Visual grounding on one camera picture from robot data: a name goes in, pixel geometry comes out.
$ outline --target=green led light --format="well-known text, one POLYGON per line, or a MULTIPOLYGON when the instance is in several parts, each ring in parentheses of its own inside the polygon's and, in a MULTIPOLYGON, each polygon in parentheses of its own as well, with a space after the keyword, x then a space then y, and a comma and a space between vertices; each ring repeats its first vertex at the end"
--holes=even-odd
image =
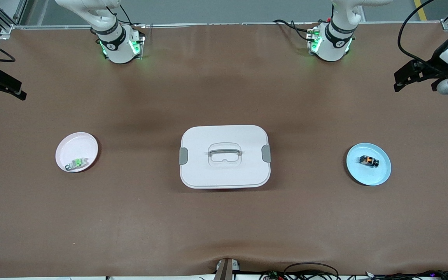
POLYGON ((311 50, 312 50, 313 52, 317 52, 317 51, 319 50, 319 46, 320 46, 321 42, 322 42, 322 37, 319 36, 319 37, 312 43, 311 50))
POLYGON ((134 41, 134 42, 129 41, 129 42, 130 42, 130 46, 131 46, 131 48, 132 48, 132 52, 133 52, 134 54, 138 54, 138 53, 139 53, 139 44, 136 43, 135 41, 134 41))
POLYGON ((101 41, 100 41, 100 46, 101 46, 101 49, 103 50, 103 54, 104 54, 105 56, 108 56, 108 55, 107 55, 107 51, 105 50, 105 46, 103 46, 103 43, 101 43, 101 41))
POLYGON ((347 53, 348 48, 350 47, 350 43, 352 43, 352 39, 350 39, 350 41, 348 41, 348 43, 347 43, 347 48, 345 49, 345 53, 347 53))

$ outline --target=lid handle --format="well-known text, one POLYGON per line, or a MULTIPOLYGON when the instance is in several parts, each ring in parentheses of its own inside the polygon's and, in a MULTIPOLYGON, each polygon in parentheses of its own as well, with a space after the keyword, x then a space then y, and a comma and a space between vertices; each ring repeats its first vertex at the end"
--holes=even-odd
POLYGON ((209 156, 212 154, 238 154, 238 156, 241 156, 242 151, 238 149, 215 149, 208 151, 209 156))

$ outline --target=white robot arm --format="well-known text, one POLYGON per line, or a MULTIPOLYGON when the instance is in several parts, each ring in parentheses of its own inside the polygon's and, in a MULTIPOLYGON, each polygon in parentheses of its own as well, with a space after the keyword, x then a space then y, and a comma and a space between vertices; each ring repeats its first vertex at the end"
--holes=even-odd
POLYGON ((127 63, 141 55, 144 34, 140 36, 128 24, 121 24, 107 8, 118 7, 121 0, 55 0, 87 21, 98 38, 103 52, 112 62, 127 63))
POLYGON ((311 53, 326 61, 343 57, 352 42, 352 35, 361 21, 362 6, 387 5, 393 0, 331 0, 333 16, 329 23, 321 23, 309 35, 311 53))

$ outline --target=gray floor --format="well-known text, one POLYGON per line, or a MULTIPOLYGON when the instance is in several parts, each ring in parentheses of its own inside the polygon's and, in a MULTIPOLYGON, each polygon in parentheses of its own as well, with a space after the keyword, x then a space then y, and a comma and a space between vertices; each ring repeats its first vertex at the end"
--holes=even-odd
MULTIPOLYGON (((132 22, 148 24, 317 21, 331 14, 329 0, 123 0, 122 5, 132 22)), ((395 0, 364 9, 368 21, 403 21, 415 6, 413 0, 395 0)), ((115 12, 125 19, 120 9, 115 12)), ((35 0, 25 24, 85 25, 85 21, 54 0, 35 0)))

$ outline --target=box lid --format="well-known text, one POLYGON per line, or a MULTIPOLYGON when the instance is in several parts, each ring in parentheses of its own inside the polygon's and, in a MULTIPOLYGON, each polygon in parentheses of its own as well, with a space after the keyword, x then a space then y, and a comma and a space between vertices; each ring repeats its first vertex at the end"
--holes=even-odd
POLYGON ((270 161, 267 133, 259 126, 196 126, 181 140, 181 180, 190 188, 261 186, 270 161))

